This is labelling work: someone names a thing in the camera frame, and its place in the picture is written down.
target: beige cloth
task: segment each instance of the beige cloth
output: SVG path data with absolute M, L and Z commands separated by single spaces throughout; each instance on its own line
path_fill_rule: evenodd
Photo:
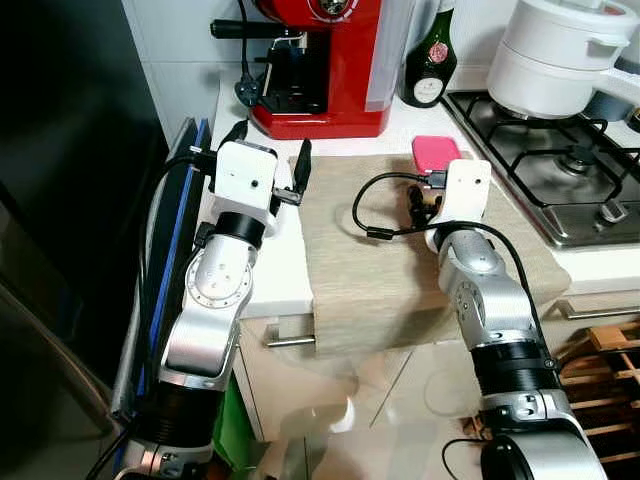
M 351 219 L 360 187 L 388 171 L 413 172 L 407 156 L 323 157 L 313 172 L 301 207 L 317 352 L 378 351 L 459 336 L 447 297 L 438 288 L 437 256 L 423 234 L 391 242 L 366 238 Z M 383 180 L 359 208 L 367 225 L 408 226 L 410 181 Z M 514 244 L 524 262 L 536 302 L 560 296 L 570 278 L 543 240 L 492 184 L 484 222 Z M 506 249 L 494 241 L 515 277 Z

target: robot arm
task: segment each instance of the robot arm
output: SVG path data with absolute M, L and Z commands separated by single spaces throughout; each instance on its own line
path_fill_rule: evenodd
M 162 350 L 156 382 L 139 408 L 116 480 L 200 479 L 251 297 L 252 269 L 281 202 L 299 205 L 310 174 L 305 140 L 294 188 L 274 188 L 275 152 L 226 142 L 217 153 L 213 218 L 205 247 L 188 266 L 183 309 Z
M 432 223 L 479 222 L 489 180 L 487 162 L 454 160 Z M 507 275 L 503 259 L 476 230 L 435 228 L 426 235 L 439 255 L 438 284 L 455 307 L 482 391 L 482 414 L 493 433 L 482 452 L 483 477 L 606 478 L 571 412 L 529 297 Z

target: stove knob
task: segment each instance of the stove knob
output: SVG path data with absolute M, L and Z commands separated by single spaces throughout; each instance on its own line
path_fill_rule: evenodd
M 609 223 L 619 223 L 629 215 L 629 211 L 614 198 L 600 205 L 600 215 Z

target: black refrigerator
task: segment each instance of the black refrigerator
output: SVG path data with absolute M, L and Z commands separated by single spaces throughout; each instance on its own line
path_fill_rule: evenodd
M 168 147 L 119 0 L 6 2 L 0 52 L 5 478 L 46 442 L 59 377 L 44 337 L 113 385 L 144 186 Z

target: white tile wall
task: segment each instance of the white tile wall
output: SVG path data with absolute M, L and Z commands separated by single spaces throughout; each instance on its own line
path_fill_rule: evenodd
M 458 0 L 452 40 L 459 65 L 488 67 L 517 0 Z M 261 20 L 244 0 L 249 19 Z M 237 0 L 122 0 L 162 126 L 171 141 L 185 116 L 214 114 L 217 75 L 238 62 L 240 40 L 216 40 L 214 18 L 239 19 Z M 433 21 L 438 0 L 416 0 L 410 48 Z M 268 42 L 251 40 L 249 59 L 264 56 Z

